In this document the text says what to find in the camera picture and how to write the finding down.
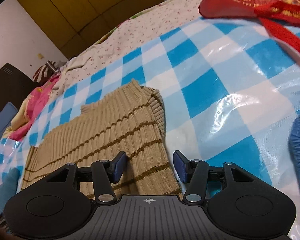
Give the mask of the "tan striped knit sweater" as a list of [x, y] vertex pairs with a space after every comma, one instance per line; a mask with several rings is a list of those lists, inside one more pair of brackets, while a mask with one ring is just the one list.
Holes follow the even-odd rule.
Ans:
[[135, 80], [83, 105], [81, 114], [47, 133], [27, 156], [25, 189], [67, 163], [90, 166], [123, 151], [126, 169], [113, 190], [117, 196], [181, 195], [168, 159], [164, 103], [157, 89]]

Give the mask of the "blue white checkered plastic sheet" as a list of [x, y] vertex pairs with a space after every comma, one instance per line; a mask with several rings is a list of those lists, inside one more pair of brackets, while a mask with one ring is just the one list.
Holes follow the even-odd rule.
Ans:
[[233, 162], [288, 195], [300, 192], [288, 139], [300, 113], [300, 66], [254, 21], [197, 20], [161, 35], [47, 104], [22, 142], [0, 142], [0, 184], [22, 170], [31, 146], [131, 79], [158, 89], [166, 147], [212, 166]]

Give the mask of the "pink floral quilt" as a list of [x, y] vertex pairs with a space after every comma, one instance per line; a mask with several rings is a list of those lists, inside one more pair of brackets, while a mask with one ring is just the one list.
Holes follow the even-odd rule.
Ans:
[[18, 113], [14, 116], [11, 124], [5, 129], [2, 138], [21, 141], [37, 116], [50, 99], [53, 86], [59, 80], [60, 74], [51, 77], [44, 85], [36, 87], [23, 101]]

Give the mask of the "teal folded garment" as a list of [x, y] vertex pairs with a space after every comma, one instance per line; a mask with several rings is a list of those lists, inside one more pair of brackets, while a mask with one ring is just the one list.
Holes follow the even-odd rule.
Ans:
[[0, 214], [3, 213], [7, 201], [16, 194], [20, 171], [15, 167], [5, 176], [0, 185]]

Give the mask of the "dark wooden cabinet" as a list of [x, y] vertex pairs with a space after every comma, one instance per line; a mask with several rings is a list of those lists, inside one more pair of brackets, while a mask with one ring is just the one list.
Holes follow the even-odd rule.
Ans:
[[23, 101], [39, 83], [13, 65], [6, 63], [0, 68], [0, 112], [10, 102], [19, 110]]

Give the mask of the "white floral bed sheet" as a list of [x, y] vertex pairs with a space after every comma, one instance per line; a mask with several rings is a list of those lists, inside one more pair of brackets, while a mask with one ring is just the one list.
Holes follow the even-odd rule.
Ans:
[[134, 15], [66, 63], [50, 93], [53, 100], [71, 85], [102, 70], [144, 43], [199, 17], [202, 0], [168, 0]]

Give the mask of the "brown wooden wardrobe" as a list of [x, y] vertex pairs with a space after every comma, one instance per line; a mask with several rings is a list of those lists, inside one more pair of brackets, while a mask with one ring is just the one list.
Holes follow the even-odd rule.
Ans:
[[70, 59], [121, 22], [164, 0], [17, 0]]

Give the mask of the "red gold printed bag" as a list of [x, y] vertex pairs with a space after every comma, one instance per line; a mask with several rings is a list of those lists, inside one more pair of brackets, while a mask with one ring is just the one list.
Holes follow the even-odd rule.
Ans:
[[300, 0], [202, 0], [204, 18], [256, 18], [267, 33], [300, 57], [300, 38], [281, 22], [300, 27]]

